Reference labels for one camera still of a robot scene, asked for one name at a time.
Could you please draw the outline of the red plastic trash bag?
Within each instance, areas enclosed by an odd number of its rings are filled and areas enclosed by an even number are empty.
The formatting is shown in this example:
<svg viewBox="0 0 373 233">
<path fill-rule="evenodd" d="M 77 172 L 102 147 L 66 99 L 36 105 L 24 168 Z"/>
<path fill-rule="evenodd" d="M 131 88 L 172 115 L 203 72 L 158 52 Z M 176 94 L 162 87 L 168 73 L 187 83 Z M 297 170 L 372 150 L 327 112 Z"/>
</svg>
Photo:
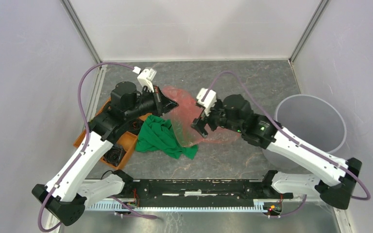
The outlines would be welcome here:
<svg viewBox="0 0 373 233">
<path fill-rule="evenodd" d="M 186 90 L 167 85 L 162 90 L 163 94 L 178 103 L 178 107 L 171 110 L 166 118 L 170 119 L 177 141 L 183 147 L 192 147 L 199 143 L 223 144 L 236 141 L 240 134 L 223 128 L 211 131 L 209 126 L 205 127 L 208 132 L 206 138 L 191 128 L 191 124 L 197 118 L 201 109 L 195 105 L 195 99 Z"/>
</svg>

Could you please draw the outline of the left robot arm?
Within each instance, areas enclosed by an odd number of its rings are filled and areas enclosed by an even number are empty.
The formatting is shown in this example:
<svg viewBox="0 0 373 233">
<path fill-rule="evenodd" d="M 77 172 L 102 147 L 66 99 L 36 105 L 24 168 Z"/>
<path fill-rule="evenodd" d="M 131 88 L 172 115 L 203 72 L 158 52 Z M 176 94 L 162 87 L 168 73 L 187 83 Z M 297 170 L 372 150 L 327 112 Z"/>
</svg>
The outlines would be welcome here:
<svg viewBox="0 0 373 233">
<path fill-rule="evenodd" d="M 90 185 L 83 185 L 95 164 L 118 143 L 136 119 L 146 114 L 162 116 L 178 103 L 153 85 L 141 91 L 132 82 L 120 82 L 110 100 L 85 127 L 85 137 L 64 167 L 46 184 L 36 184 L 32 194 L 61 224 L 74 224 L 91 205 L 113 195 L 129 197 L 133 184 L 118 172 Z"/>
</svg>

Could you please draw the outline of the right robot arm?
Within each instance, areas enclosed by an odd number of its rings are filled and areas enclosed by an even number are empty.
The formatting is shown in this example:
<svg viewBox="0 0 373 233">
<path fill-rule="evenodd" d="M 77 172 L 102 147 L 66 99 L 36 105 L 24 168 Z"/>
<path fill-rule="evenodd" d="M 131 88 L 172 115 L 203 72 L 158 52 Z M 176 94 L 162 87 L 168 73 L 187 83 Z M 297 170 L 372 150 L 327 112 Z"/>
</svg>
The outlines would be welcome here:
<svg viewBox="0 0 373 233">
<path fill-rule="evenodd" d="M 326 204 L 346 210 L 353 195 L 362 162 L 357 158 L 338 158 L 300 139 L 269 116 L 256 114 L 242 95 L 229 95 L 224 100 L 206 89 L 197 95 L 200 115 L 191 127 L 206 138 L 208 126 L 237 132 L 248 144 L 277 153 L 304 167 L 310 174 L 286 174 L 269 171 L 261 192 L 267 198 L 284 193 L 319 196 Z"/>
</svg>

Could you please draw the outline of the grey plastic trash bin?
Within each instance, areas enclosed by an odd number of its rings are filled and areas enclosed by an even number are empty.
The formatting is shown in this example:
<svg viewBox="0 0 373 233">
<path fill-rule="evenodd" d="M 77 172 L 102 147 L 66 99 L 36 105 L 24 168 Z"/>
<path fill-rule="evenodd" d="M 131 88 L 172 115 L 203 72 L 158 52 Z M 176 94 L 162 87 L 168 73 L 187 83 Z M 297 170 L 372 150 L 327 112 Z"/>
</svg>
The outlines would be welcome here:
<svg viewBox="0 0 373 233">
<path fill-rule="evenodd" d="M 276 107 L 273 119 L 297 137 L 332 155 L 346 140 L 346 124 L 339 111 L 315 96 L 299 94 L 285 98 Z"/>
</svg>

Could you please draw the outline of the green cloth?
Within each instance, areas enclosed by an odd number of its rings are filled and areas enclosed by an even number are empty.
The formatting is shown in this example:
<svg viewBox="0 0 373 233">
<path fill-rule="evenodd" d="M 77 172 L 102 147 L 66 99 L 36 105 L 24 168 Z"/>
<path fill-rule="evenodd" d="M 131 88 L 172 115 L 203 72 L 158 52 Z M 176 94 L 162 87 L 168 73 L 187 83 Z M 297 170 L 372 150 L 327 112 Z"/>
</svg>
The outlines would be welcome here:
<svg viewBox="0 0 373 233">
<path fill-rule="evenodd" d="M 181 146 L 169 119 L 149 115 L 141 126 L 135 150 L 138 152 L 162 151 L 174 159 L 179 159 L 181 155 L 184 155 L 192 160 L 198 152 L 198 146 Z"/>
</svg>

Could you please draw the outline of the orange compartment tray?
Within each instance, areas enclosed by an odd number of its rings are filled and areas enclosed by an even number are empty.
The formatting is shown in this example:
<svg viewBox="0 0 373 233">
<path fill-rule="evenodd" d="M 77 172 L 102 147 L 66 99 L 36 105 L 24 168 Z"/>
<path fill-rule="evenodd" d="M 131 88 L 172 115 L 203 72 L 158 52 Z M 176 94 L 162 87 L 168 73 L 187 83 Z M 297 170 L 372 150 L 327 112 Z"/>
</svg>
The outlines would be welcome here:
<svg viewBox="0 0 373 233">
<path fill-rule="evenodd" d="M 95 114 L 95 116 L 97 116 L 98 114 L 100 114 L 103 110 L 110 110 L 111 109 L 111 107 L 109 106 L 110 105 L 110 102 L 111 102 L 111 98 L 109 98 L 106 102 L 105 102 L 105 104 L 103 105 L 103 107 Z M 153 106 L 154 106 L 154 100 L 152 99 L 152 97 L 150 97 L 150 98 L 145 98 L 145 100 L 139 100 L 139 102 L 140 103 L 136 103 L 136 106 L 137 107 L 135 107 L 136 109 L 137 108 L 143 108 L 143 109 L 145 109 L 145 108 L 150 108 L 151 106 L 152 106 L 152 108 L 153 108 Z M 143 121 L 145 121 L 145 119 L 149 116 L 149 115 L 151 115 L 151 113 L 150 112 L 146 112 L 146 114 L 144 114 L 144 115 L 140 115 L 138 118 L 139 119 L 141 119 L 141 120 L 143 120 Z M 78 136 L 78 138 L 75 140 L 75 142 L 73 143 L 73 146 L 75 147 L 75 148 L 78 148 L 79 147 L 79 145 L 81 144 L 81 143 L 83 143 L 83 141 L 84 141 L 84 137 L 85 137 L 85 130 L 83 130 L 82 132 L 81 132 L 81 134 Z M 113 166 L 113 165 L 111 165 L 111 164 L 108 164 L 105 160 L 104 160 L 104 158 L 103 158 L 103 156 L 106 154 L 104 154 L 100 159 L 99 159 L 99 161 L 101 161 L 101 162 L 103 162 L 104 164 L 106 164 L 106 165 L 108 165 L 108 166 L 110 166 L 110 167 L 112 167 L 114 170 L 119 170 L 119 169 L 123 169 L 124 167 L 125 167 L 125 165 L 127 164 L 127 162 L 129 161 L 129 159 L 131 158 L 131 156 L 132 156 L 132 154 L 133 154 L 133 152 L 134 152 L 134 150 L 135 150 L 135 147 L 136 147 L 136 143 L 137 143 L 137 139 L 138 139 L 138 135 L 135 135 L 135 134 L 132 134 L 132 133 L 130 133 L 130 132 L 128 132 L 128 131 L 126 131 L 119 139 L 118 139 L 118 141 L 113 145 L 113 146 L 115 146 L 115 145 L 121 145 L 125 150 L 126 150 L 126 154 L 124 155 L 124 157 L 123 157 L 123 159 L 122 159 L 122 161 L 121 161 L 121 163 L 118 165 L 118 166 Z"/>
</svg>

